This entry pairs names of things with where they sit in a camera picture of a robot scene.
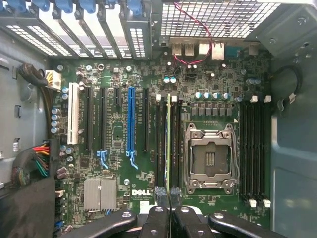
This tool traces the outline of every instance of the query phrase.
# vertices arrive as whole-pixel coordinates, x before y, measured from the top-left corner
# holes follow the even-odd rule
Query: green circuit board
[[[93,107],[92,116],[87,119],[86,94],[83,90],[79,94],[79,130],[78,144],[67,145],[68,128],[68,102],[58,94],[54,106],[61,109],[59,134],[61,144],[73,148],[71,155],[61,153],[61,166],[67,168],[67,178],[61,180],[64,188],[63,221],[65,225],[73,227],[82,226],[88,222],[102,217],[110,212],[129,208],[139,213],[140,207],[153,205],[154,187],[156,185],[155,165],[165,163],[164,150],[168,138],[164,125],[168,118],[160,116],[157,121],[157,95],[161,102],[168,104],[169,95],[180,96],[182,99],[180,115],[180,160],[183,166],[184,133],[189,123],[194,123],[199,129],[223,130],[227,124],[233,128],[239,141],[240,110],[235,102],[239,96],[248,97],[257,94],[263,97],[269,94],[270,84],[267,79],[270,65],[270,55],[260,52],[258,56],[227,56],[223,61],[210,61],[208,64],[198,65],[197,69],[190,71],[185,65],[174,65],[172,57],[163,57],[157,61],[133,61],[115,59],[87,59],[87,60],[62,60],[53,62],[52,67],[63,66],[62,87],[69,83],[83,81],[92,88]],[[166,77],[175,77],[175,83],[165,83]],[[247,84],[249,78],[261,79],[261,84]],[[127,141],[127,113],[128,113],[128,88],[135,88],[135,169],[126,156]],[[144,90],[147,89],[148,101],[144,105]],[[106,94],[106,112],[102,109],[103,92]],[[209,93],[209,98],[204,98],[204,93]],[[213,93],[219,93],[220,98],[212,98]],[[222,95],[228,93],[229,98],[223,99]],[[147,128],[144,125],[144,110],[147,110]],[[160,114],[167,112],[161,109]],[[106,128],[102,128],[102,114],[106,114]],[[85,130],[87,125],[92,127],[92,148],[87,150],[85,144]],[[144,136],[147,133],[147,148],[144,149]],[[106,164],[108,169],[101,165],[97,151],[106,146]],[[157,150],[162,151],[160,161],[156,161]],[[239,197],[239,186],[231,194],[226,194],[223,189],[196,189],[189,194],[184,186],[183,176],[180,173],[181,197],[184,205],[200,208],[204,215],[217,210],[228,211],[251,222],[269,227],[269,208],[250,208]],[[269,193],[269,176],[266,177],[266,190]],[[104,195],[107,201],[115,201],[115,207],[109,209],[87,209],[85,206],[85,181],[95,183],[97,180],[116,181],[115,192],[111,190]]]

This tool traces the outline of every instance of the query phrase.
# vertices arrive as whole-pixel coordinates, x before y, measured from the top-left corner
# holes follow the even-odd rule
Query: blue pcie slot
[[[133,167],[138,169],[135,161],[134,149],[134,133],[135,133],[135,88],[128,88],[128,114],[127,114],[127,144],[126,156],[130,157],[130,163]]]

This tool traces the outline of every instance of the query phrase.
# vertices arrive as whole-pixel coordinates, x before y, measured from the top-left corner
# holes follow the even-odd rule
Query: motherboard
[[[223,210],[269,228],[270,208],[252,204],[269,199],[269,66],[268,52],[240,51],[199,65],[167,52],[148,62],[54,61],[64,225],[139,213],[165,187],[203,215]]]

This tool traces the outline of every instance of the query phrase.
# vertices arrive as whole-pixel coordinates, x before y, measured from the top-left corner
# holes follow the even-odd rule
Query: white pci slot
[[[69,83],[68,88],[67,144],[78,144],[79,84]]]

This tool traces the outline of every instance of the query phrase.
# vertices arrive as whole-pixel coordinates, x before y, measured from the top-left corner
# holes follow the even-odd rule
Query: cpu socket
[[[236,135],[231,124],[224,130],[199,130],[190,123],[185,132],[184,181],[187,192],[222,188],[231,194],[237,184]]]

